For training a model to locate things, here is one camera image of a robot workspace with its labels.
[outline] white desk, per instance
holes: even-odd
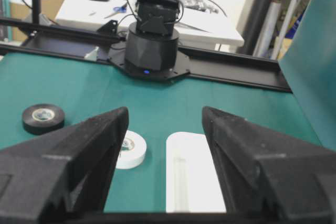
[[[97,30],[110,20],[104,19],[104,17],[111,14],[114,7],[122,6],[124,3],[125,0],[110,0],[109,2],[64,0],[56,16],[56,22],[63,26]],[[111,19],[119,21],[126,14],[117,14]],[[132,16],[126,18],[121,23],[119,30],[127,30],[134,21]],[[185,8],[181,22],[201,29],[188,29],[176,25],[181,42],[185,46],[214,49],[215,44],[244,45],[241,35],[223,14],[208,14]]]

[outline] green mat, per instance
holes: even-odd
[[[33,137],[21,123],[22,112],[33,104],[62,107],[67,125],[129,108],[129,129],[146,139],[148,152],[141,166],[116,170],[106,211],[165,211],[165,141],[179,131],[203,134],[205,105],[320,144],[288,93],[189,78],[153,83],[131,79],[111,66],[14,53],[0,61],[0,92],[0,148]]]
[[[336,150],[336,3],[311,0],[280,62],[290,87],[325,147]]]

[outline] black electrical tape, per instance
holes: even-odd
[[[42,135],[64,126],[64,111],[52,104],[37,104],[22,113],[24,129],[34,135]]]

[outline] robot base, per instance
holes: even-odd
[[[138,68],[125,59],[124,52],[117,52],[111,57],[111,62],[120,70],[124,71],[131,77],[153,80],[167,81],[173,78],[190,74],[189,57],[181,52],[177,52],[175,66],[170,69],[154,71]]]
[[[141,33],[130,25],[125,51],[110,54],[111,62],[132,77],[165,81],[190,73],[189,57],[178,51],[179,32],[171,36]]]

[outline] black cylindrical base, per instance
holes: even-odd
[[[161,37],[137,31],[136,23],[130,25],[125,59],[138,68],[160,71],[173,68],[179,43],[179,32]]]

